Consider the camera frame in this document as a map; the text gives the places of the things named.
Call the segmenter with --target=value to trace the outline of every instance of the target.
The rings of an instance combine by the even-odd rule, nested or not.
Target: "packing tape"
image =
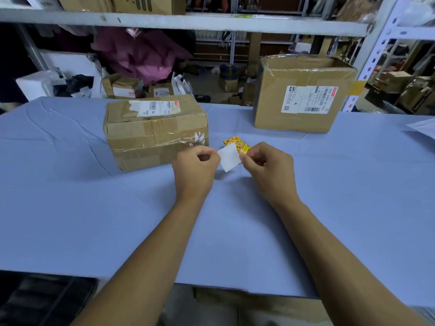
[[[356,80],[352,83],[351,88],[349,89],[349,96],[359,96],[364,90],[365,84],[367,81],[364,80]]]

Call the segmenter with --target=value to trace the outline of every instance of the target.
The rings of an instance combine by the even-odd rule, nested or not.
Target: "left hand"
[[[213,186],[220,156],[215,149],[197,145],[178,153],[172,162],[177,200],[200,199],[204,202]]]

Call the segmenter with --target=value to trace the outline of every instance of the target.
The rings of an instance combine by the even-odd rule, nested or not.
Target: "barcode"
[[[320,107],[306,107],[305,112],[319,112]]]
[[[328,91],[325,90],[323,95],[322,95],[322,99],[320,100],[320,103],[319,103],[320,105],[323,105],[323,103],[325,102],[325,98],[326,98],[327,93],[328,93]]]

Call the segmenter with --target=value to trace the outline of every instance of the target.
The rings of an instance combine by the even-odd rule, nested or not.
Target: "pink fabric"
[[[133,38],[122,27],[99,27],[91,48],[99,51],[114,71],[142,79],[146,86],[166,79],[176,58],[192,58],[186,49],[159,29],[142,32]]]

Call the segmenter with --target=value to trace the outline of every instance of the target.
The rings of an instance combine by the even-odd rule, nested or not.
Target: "table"
[[[0,116],[0,269],[110,278],[175,200],[170,165],[123,173],[107,100],[39,98]],[[255,129],[249,107],[203,104],[210,146],[239,135],[295,158],[304,201],[400,300],[435,306],[435,141],[427,117],[340,113],[328,134]],[[241,166],[215,183],[178,283],[315,298],[284,227]]]

